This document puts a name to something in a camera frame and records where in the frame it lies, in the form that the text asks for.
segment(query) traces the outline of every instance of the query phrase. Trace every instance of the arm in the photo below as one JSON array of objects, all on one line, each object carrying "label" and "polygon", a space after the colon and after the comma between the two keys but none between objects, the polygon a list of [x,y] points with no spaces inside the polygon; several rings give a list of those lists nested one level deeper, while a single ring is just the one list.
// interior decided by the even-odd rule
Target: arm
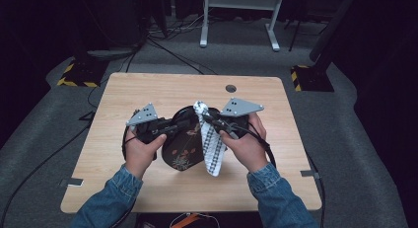
[{"label": "arm", "polygon": [[[125,141],[135,135],[128,130]],[[80,208],[71,227],[110,227],[135,203],[142,187],[142,177],[153,161],[154,153],[166,140],[163,134],[149,144],[138,139],[126,143],[126,163],[110,179],[104,189]]]},{"label": "arm", "polygon": [[[253,132],[266,138],[266,130],[257,114],[250,114],[248,122]],[[265,150],[258,141],[246,134],[235,140],[221,131],[223,142],[249,171],[249,189],[258,200],[258,212],[264,227],[317,227],[299,197],[293,194],[289,183],[267,161]]]}]

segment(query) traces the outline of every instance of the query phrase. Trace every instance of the gray carpet floor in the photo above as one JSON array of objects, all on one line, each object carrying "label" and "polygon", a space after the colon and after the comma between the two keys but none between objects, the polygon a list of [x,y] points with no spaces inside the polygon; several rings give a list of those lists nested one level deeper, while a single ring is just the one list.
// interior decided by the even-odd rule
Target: gray carpet floor
[{"label": "gray carpet floor", "polygon": [[[328,77],[334,93],[296,92],[290,68],[313,65],[309,53],[316,37],[297,37],[289,52],[294,26],[275,33],[282,47],[272,51],[263,26],[268,20],[244,23],[217,22],[210,26],[208,46],[200,48],[200,29],[158,43],[187,57],[204,74],[279,77],[285,86],[302,141],[323,179],[326,192],[324,227],[407,227],[396,186],[357,119],[353,105],[356,89],[331,64]],[[320,30],[314,24],[301,25],[303,32]],[[105,82],[92,88],[57,86],[70,58],[45,76],[51,90],[28,114],[0,150],[0,209],[20,182],[43,160],[79,133],[86,122],[78,118],[95,108]],[[147,42],[133,58],[109,64],[104,80],[116,71],[199,74],[166,51]],[[5,227],[66,227],[73,214],[60,210],[66,191],[59,184],[71,177],[84,141],[85,130],[62,149],[21,187],[7,212]],[[312,211],[320,222],[321,211]],[[131,214],[122,227],[133,227]]]}]

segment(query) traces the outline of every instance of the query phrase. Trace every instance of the table top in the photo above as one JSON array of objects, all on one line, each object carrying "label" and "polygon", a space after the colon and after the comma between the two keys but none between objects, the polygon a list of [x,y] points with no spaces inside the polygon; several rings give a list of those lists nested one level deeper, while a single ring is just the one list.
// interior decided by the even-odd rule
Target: table top
[{"label": "table top", "polygon": [[[234,85],[234,93],[226,91]],[[121,152],[125,123],[136,109],[153,103],[158,117],[172,118],[183,107],[203,101],[221,110],[231,97],[264,105],[258,112],[267,130],[266,141],[286,178],[306,207],[320,209],[321,201],[310,170],[285,89],[279,78],[253,76],[113,73],[92,123],[73,178],[84,179],[81,187],[69,187],[61,203],[73,213],[94,193],[103,189],[124,163]],[[180,172],[161,157],[148,168],[133,212],[255,211],[246,168],[231,150],[225,152],[221,172],[212,177],[204,162]]]}]

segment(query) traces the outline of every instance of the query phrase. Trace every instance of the denim sleeve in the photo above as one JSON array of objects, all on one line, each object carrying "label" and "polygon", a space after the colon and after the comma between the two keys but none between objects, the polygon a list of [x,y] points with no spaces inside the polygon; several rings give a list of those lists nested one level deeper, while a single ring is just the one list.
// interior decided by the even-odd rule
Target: denim sleeve
[{"label": "denim sleeve", "polygon": [[264,227],[318,227],[302,200],[270,163],[247,175]]},{"label": "denim sleeve", "polygon": [[110,227],[132,207],[142,184],[122,165],[104,189],[84,203],[71,227]]}]

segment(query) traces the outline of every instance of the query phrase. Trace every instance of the black and white pattern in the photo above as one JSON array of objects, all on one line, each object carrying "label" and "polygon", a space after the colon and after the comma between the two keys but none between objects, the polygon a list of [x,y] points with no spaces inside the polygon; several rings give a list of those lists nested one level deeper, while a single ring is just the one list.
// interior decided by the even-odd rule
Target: black and white pattern
[{"label": "black and white pattern", "polygon": [[193,107],[199,117],[206,170],[212,176],[217,177],[221,171],[222,159],[227,146],[221,141],[221,136],[215,131],[215,128],[203,119],[204,114],[209,114],[208,107],[200,101],[196,102]]}]

